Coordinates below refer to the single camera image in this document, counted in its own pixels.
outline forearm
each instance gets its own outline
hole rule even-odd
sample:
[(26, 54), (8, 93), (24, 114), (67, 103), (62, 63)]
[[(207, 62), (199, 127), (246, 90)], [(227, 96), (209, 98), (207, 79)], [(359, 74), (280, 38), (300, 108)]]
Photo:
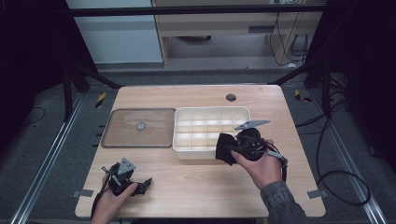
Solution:
[(261, 190), (261, 196), (269, 212), (269, 223), (309, 223), (303, 208), (294, 201), (285, 182), (269, 184)]

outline floor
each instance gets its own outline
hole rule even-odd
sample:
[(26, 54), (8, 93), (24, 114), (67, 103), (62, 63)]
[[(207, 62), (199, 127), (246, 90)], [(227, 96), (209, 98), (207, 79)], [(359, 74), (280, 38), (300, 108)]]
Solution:
[[(304, 62), (301, 57), (295, 56), (295, 62), (276, 64), (263, 35), (212, 36), (208, 41), (200, 38), (175, 38), (166, 68), (139, 68), (133, 72), (102, 75), (124, 85), (267, 83), (285, 76), (293, 67)], [(343, 79), (342, 75), (334, 76)], [(73, 91), (78, 113), (71, 123), (63, 122), (62, 86), (37, 95), (35, 108), (9, 146), (11, 153), (7, 160), (1, 161), (0, 223), (8, 223), (20, 215), (18, 209), (25, 215), (18, 217), (25, 218), (28, 223), (88, 222), (88, 219), (74, 214), (78, 199), (71, 195), (83, 187), (117, 95), (117, 90), (93, 79), (89, 81), (92, 87), (88, 93)], [(282, 85), (296, 124), (322, 113), (320, 86), (306, 90), (303, 81), (304, 74), (301, 74)], [(295, 90), (299, 90), (303, 98), (309, 98), (311, 103), (296, 99)], [(101, 108), (95, 108), (99, 94), (104, 91), (104, 103)], [(341, 94), (335, 94), (332, 104), (342, 100)], [(312, 218), (312, 222), (396, 223), (396, 176), (384, 158), (370, 155), (364, 134), (347, 109), (347, 102), (343, 102), (332, 112), (332, 123), (323, 135), (320, 146), (320, 171), (346, 170), (361, 176), (373, 197), (364, 206), (354, 206), (330, 195), (323, 198), (326, 215)], [(324, 119), (320, 119), (312, 125), (298, 128), (316, 178), (318, 132), (323, 125)], [(60, 133), (64, 133), (66, 138), (60, 139)], [(43, 164), (47, 165), (47, 172), (41, 169)], [(43, 178), (40, 179), (37, 174), (42, 174)], [(364, 200), (367, 193), (364, 186), (350, 176), (330, 176), (326, 183), (343, 198), (353, 202)], [(263, 219), (258, 218), (257, 221), (262, 223)]]

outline light wood tabletop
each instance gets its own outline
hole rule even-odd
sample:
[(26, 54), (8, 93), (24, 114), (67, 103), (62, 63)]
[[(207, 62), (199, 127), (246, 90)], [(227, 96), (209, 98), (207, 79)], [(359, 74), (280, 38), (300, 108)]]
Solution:
[[(229, 102), (232, 93), (236, 100)], [(174, 108), (245, 106), (252, 120), (269, 119), (256, 127), (263, 138), (273, 139), (289, 160), (287, 184), (309, 217), (322, 217), (321, 198), (310, 199), (317, 189), (283, 92), (275, 85), (136, 86), (119, 90), (112, 110), (122, 108)], [(130, 197), (117, 217), (267, 217), (268, 211), (248, 173), (224, 161), (181, 160), (168, 148), (97, 148), (84, 189), (91, 197), (78, 199), (76, 215), (89, 217), (105, 175), (121, 158), (136, 168), (132, 179), (152, 177), (145, 195)]]

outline black curtain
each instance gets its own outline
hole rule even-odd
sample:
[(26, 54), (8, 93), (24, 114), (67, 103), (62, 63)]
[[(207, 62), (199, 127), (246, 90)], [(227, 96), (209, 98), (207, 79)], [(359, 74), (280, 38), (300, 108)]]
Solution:
[[(329, 0), (328, 4), (345, 2)], [(332, 72), (346, 75), (352, 112), (378, 155), (396, 170), (396, 4), (392, 0), (355, 2), (323, 13), (307, 60), (325, 55)], [(317, 71), (312, 69), (309, 76)]]
[(63, 82), (67, 63), (79, 63), (97, 73), (74, 18), (44, 13), (68, 9), (64, 0), (2, 1), (0, 155), (31, 112), (35, 96)]

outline white wall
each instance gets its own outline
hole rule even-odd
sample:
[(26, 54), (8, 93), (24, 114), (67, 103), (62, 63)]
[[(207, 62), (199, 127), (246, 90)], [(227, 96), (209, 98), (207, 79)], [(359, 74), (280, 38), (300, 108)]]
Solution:
[[(70, 8), (151, 7), (150, 0), (66, 0)], [(75, 17), (95, 63), (161, 63), (153, 16)]]

